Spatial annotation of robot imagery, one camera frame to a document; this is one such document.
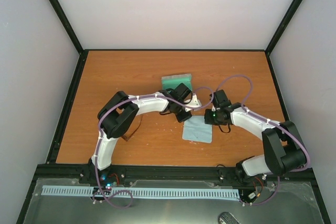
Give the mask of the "light blue cleaning cloth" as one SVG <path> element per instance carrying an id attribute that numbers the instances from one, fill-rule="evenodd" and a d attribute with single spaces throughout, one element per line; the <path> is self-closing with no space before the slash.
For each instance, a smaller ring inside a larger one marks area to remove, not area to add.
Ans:
<path id="1" fill-rule="evenodd" d="M 210 144 L 212 142 L 212 125 L 205 124 L 203 116 L 192 116 L 184 122 L 182 139 Z"/>

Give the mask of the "grey glasses case teal lining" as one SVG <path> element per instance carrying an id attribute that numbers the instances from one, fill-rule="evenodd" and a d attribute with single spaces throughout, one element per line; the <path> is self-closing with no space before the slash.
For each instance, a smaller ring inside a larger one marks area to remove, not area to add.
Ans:
<path id="1" fill-rule="evenodd" d="M 162 89 L 159 91 L 162 92 L 167 89 L 175 89 L 181 83 L 186 85 L 190 91 L 193 91 L 191 81 L 192 81 L 191 73 L 163 76 L 161 78 Z"/>

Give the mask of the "brown sunglasses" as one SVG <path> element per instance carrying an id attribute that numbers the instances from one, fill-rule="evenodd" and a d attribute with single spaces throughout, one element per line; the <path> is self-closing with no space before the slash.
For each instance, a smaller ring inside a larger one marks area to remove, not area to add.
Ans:
<path id="1" fill-rule="evenodd" d="M 139 119 L 139 123 L 136 126 L 136 128 L 134 128 L 134 130 L 130 133 L 130 134 L 124 134 L 122 135 L 122 139 L 125 140 L 126 142 L 129 141 L 134 135 L 135 133 L 138 131 L 138 129 L 140 128 L 141 124 L 142 124 L 142 120 L 143 120 L 143 116 L 138 116 Z"/>

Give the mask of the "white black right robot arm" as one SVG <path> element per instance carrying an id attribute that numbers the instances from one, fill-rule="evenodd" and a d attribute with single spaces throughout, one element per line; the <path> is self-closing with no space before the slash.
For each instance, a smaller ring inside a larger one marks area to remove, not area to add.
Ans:
<path id="1" fill-rule="evenodd" d="M 235 174 L 241 184 L 257 175 L 282 176 L 309 166 L 310 158 L 300 134 L 291 121 L 278 122 L 261 116 L 240 103 L 205 110 L 206 124 L 240 127 L 262 141 L 264 153 L 236 164 Z"/>

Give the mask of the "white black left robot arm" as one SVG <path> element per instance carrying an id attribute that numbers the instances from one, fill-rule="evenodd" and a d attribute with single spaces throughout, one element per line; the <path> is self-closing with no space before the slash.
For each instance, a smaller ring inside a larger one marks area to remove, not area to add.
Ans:
<path id="1" fill-rule="evenodd" d="M 191 111 L 198 107 L 197 95 L 188 87 L 160 90 L 147 95 L 127 95 L 117 92 L 98 113 L 98 141 L 91 162 L 91 178 L 97 183 L 108 180 L 112 155 L 120 138 L 130 128 L 133 120 L 151 112 L 173 113 L 178 122 L 190 119 Z"/>

